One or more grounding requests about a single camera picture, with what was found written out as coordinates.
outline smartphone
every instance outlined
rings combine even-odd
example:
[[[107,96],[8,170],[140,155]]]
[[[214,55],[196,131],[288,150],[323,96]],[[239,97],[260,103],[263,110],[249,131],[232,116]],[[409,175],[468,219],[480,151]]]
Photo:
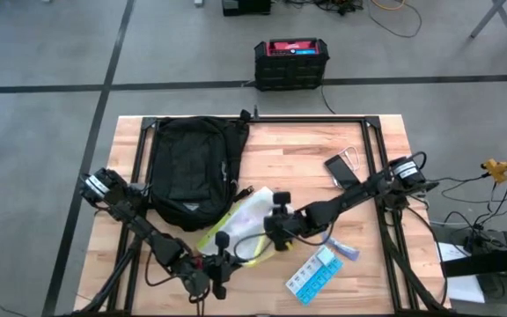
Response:
[[[357,176],[351,171],[339,155],[324,162],[324,166],[332,174],[335,186],[346,189],[359,183]]]

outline wooden table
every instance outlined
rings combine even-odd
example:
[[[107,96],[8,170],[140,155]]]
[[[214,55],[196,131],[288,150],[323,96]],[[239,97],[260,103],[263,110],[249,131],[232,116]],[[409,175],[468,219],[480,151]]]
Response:
[[[119,118],[108,160],[108,168],[130,179],[142,117]],[[380,116],[389,159],[410,153],[400,115]],[[147,136],[149,147],[151,133]],[[371,133],[377,169],[381,164],[374,133]],[[255,123],[243,153],[240,187],[267,186],[275,191],[290,191],[293,206],[317,200],[328,200],[341,193],[328,175],[323,162],[345,147],[358,149],[360,180],[369,176],[361,127],[354,123]],[[144,151],[147,166],[149,150]],[[143,180],[142,168],[140,180]],[[427,218],[424,207],[413,207]],[[167,225],[154,210],[148,219],[162,232],[169,232],[194,246],[206,231],[183,232]],[[444,279],[438,264],[437,250],[428,229],[410,212],[402,220],[408,253],[415,273],[437,298],[441,299]],[[88,303],[106,281],[114,266],[121,224],[106,213],[99,213],[93,224],[92,236],[79,285],[76,309]],[[385,260],[378,233],[377,212],[373,201],[342,213],[334,228],[334,237],[361,250],[356,262],[346,258],[340,272],[309,306],[302,306],[285,287],[285,282],[314,253],[315,248],[294,244],[292,252],[277,254],[250,269],[240,269],[231,276],[226,300],[209,296],[206,314],[372,314],[392,313],[392,300],[386,278]],[[187,302],[179,280],[150,288],[143,280],[145,260],[150,249],[143,247],[136,286],[133,314],[196,314],[195,305]],[[150,266],[151,280],[158,281],[166,273],[157,265]],[[403,303],[408,307],[402,274],[397,272]],[[128,279],[128,270],[123,277]],[[124,299],[126,284],[121,283],[119,306]]]

